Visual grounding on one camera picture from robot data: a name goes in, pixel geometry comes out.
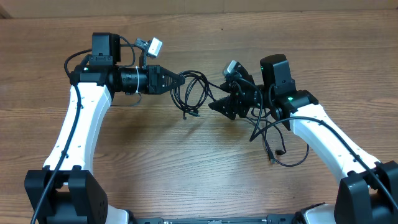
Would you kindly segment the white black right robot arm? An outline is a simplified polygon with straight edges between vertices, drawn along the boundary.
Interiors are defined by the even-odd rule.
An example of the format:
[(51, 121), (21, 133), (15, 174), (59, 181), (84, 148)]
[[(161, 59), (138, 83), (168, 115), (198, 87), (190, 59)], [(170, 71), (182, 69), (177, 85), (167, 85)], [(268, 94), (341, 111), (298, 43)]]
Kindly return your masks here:
[(260, 61), (263, 83), (233, 60), (223, 71), (220, 88), (229, 96), (209, 107), (231, 120), (245, 118), (249, 109), (267, 111), (274, 121), (264, 128), (259, 114), (250, 139), (264, 137), (268, 129), (283, 124), (318, 155), (339, 184), (334, 204), (318, 203), (278, 223), (397, 223), (397, 163), (383, 163), (352, 141), (327, 115), (307, 90), (298, 90), (284, 54)]

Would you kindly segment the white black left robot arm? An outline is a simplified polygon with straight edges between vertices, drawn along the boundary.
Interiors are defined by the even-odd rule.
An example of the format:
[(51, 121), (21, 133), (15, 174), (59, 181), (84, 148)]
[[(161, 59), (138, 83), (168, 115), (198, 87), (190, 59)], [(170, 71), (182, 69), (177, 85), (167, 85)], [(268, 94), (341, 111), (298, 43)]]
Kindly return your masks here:
[(115, 208), (93, 175), (101, 124), (117, 92), (161, 95), (183, 77), (148, 65), (162, 47), (159, 39), (130, 43), (121, 35), (94, 33), (82, 61), (68, 71), (71, 84), (67, 113), (52, 152), (39, 170), (29, 170), (25, 191), (32, 223), (134, 223), (131, 211)]

